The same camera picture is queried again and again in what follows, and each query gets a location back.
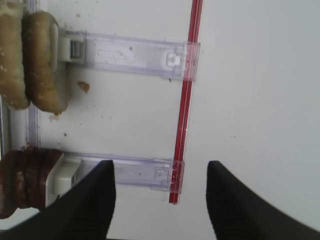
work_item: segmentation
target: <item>white plastic clip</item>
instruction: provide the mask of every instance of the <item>white plastic clip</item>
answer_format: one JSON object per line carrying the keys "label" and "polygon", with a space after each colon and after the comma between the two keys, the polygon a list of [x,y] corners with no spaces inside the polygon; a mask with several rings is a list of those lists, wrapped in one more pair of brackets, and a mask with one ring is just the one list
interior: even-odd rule
{"label": "white plastic clip", "polygon": [[85,61],[85,37],[81,35],[66,35],[63,28],[52,24],[50,28],[50,41],[52,45],[51,68],[55,72],[58,64],[77,63]]}

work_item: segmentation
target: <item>clear plastic bracket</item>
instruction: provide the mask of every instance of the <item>clear plastic bracket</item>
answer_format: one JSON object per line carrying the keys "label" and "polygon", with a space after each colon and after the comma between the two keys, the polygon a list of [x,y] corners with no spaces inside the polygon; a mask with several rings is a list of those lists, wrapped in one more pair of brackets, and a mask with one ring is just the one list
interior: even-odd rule
{"label": "clear plastic bracket", "polygon": [[67,31],[72,40],[84,38],[84,68],[194,81],[200,44]]}

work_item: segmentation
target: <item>red plastic strip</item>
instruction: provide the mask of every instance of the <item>red plastic strip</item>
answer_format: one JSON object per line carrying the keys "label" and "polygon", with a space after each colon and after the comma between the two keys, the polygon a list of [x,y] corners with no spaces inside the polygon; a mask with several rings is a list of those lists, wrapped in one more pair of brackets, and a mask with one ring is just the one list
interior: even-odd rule
{"label": "red plastic strip", "polygon": [[[198,42],[202,4],[203,4],[203,0],[192,1],[189,36],[188,36],[189,42],[193,42],[193,43]],[[184,161],[184,151],[185,151],[186,134],[187,134],[187,128],[188,128],[188,117],[189,117],[189,110],[190,110],[190,99],[191,99],[191,92],[192,92],[192,81],[187,79],[188,79],[187,76],[185,76],[183,80],[183,85],[182,85],[178,129],[177,129],[176,141],[175,141],[174,160],[179,162]],[[171,179],[173,183],[171,184],[169,203],[174,205],[178,204],[179,202],[179,192],[183,183],[184,169],[181,166],[182,164],[173,165],[172,179]]]}

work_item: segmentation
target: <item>white surface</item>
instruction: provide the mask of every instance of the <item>white surface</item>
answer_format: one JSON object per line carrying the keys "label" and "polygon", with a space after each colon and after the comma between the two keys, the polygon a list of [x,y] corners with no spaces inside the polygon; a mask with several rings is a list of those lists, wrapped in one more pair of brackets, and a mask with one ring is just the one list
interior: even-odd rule
{"label": "white surface", "polygon": [[205,1],[181,202],[205,204],[207,164],[219,160],[320,230],[319,11],[317,0]]}

